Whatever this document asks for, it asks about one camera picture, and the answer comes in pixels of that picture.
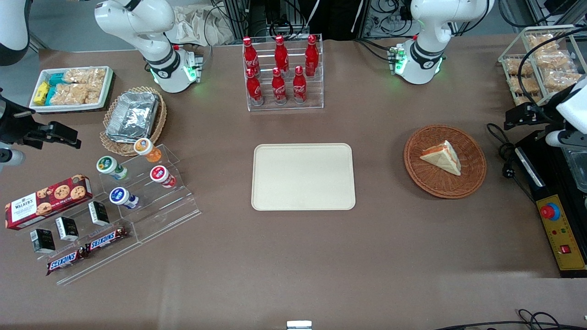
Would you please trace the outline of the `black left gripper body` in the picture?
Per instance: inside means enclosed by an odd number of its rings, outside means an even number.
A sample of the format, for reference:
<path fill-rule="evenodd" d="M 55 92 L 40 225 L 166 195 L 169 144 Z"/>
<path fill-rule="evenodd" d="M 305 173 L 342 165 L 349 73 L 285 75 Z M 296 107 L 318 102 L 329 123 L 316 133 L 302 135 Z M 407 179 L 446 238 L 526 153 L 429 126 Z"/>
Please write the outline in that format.
<path fill-rule="evenodd" d="M 537 106 L 536 104 L 528 103 L 526 110 L 530 115 L 530 121 L 526 125 L 550 125 L 550 128 L 547 129 L 549 132 L 564 129 L 564 118 L 556 110 L 556 106 L 552 104 Z"/>

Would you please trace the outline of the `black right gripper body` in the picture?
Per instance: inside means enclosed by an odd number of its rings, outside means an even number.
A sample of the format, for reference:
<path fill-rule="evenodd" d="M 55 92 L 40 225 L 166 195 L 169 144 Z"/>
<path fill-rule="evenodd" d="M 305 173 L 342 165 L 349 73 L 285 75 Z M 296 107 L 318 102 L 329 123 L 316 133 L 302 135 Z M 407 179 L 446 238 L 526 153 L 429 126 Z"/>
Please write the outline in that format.
<path fill-rule="evenodd" d="M 17 103 L 0 97 L 0 141 L 4 144 L 27 145 L 42 149 L 44 142 L 36 140 L 42 124 L 33 119 L 33 111 Z"/>

